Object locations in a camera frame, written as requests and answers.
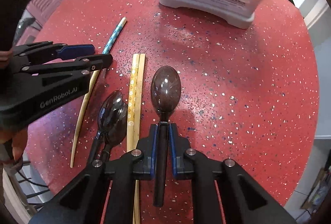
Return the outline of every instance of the metal bolt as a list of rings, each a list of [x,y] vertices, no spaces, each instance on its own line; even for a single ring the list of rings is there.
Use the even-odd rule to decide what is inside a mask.
[[[131,151],[131,155],[134,156],[134,157],[138,157],[141,155],[141,151],[139,149],[133,149]]]
[[[94,167],[100,167],[102,165],[102,160],[100,159],[95,159],[94,161],[92,161],[92,165]]]
[[[190,155],[190,156],[194,156],[197,153],[197,151],[194,148],[188,148],[186,150],[186,154]]]
[[[226,159],[224,163],[227,167],[233,167],[234,165],[236,165],[233,159]]]

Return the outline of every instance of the spoon handle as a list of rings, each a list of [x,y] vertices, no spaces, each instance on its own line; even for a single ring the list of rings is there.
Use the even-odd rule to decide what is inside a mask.
[[[91,146],[90,154],[87,157],[86,164],[91,163],[96,158],[95,155],[99,151],[101,144],[102,144],[101,136],[95,136]]]
[[[100,159],[103,161],[103,162],[106,162],[109,160],[109,157],[110,157],[110,151],[112,149],[112,145],[110,144],[105,144],[105,147],[104,149],[102,150],[101,152],[101,156],[100,156]]]
[[[163,206],[164,188],[166,183],[166,170],[169,144],[169,124],[160,122],[158,124],[156,172],[154,184],[154,206]]]

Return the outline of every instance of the round table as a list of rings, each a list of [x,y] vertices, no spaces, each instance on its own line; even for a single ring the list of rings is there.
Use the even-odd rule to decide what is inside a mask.
[[[158,0],[64,0],[36,41],[92,43],[101,53],[124,16],[128,22],[111,50],[114,62],[85,114],[74,168],[70,155],[82,97],[29,126],[28,155],[50,189],[57,193],[83,169],[103,100],[117,89],[127,99],[132,56],[145,53],[140,136],[158,120],[151,79],[170,65],[182,83],[170,117],[180,135],[210,158],[236,160],[284,205],[305,168],[318,115],[317,65],[299,10],[287,0],[263,0],[252,26],[242,30]],[[111,158],[125,150],[124,140]],[[140,185],[142,223],[192,223],[190,182],[175,182],[168,169],[162,208],[152,205],[154,183]]]

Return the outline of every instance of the finger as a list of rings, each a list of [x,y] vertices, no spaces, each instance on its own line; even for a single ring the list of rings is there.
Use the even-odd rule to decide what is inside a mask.
[[[10,58],[13,55],[13,48],[8,51],[0,51],[1,58]]]
[[[10,59],[7,61],[0,61],[0,69],[5,69],[10,62]]]
[[[13,147],[13,156],[15,161],[17,161],[22,156],[27,143],[28,143],[28,127],[17,132],[13,136],[12,147]]]
[[[0,144],[6,143],[13,136],[14,133],[11,131],[0,130]]]

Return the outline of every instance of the spoon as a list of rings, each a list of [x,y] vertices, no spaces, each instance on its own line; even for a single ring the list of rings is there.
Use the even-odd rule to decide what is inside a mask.
[[[118,131],[117,133],[114,133],[113,131],[114,128],[117,128],[118,123],[122,121],[124,114],[126,117],[127,105],[122,100],[122,93],[119,90],[116,90],[108,96],[99,110],[98,131],[93,139],[90,154],[87,158],[87,164],[91,163],[95,159],[95,155],[99,151],[103,140],[105,140],[105,143],[110,141],[109,132],[111,132],[114,136],[112,137],[113,140],[119,140],[123,134],[126,134],[126,128],[124,128],[124,130]]]
[[[127,104],[123,102],[119,111],[119,117],[115,125],[105,135],[105,147],[102,150],[100,159],[105,162],[109,160],[110,151],[113,147],[119,145],[126,136],[127,126]]]
[[[170,66],[159,68],[154,74],[151,84],[152,104],[160,116],[157,134],[154,206],[163,206],[169,141],[168,120],[178,105],[180,95],[181,83],[177,71]]]

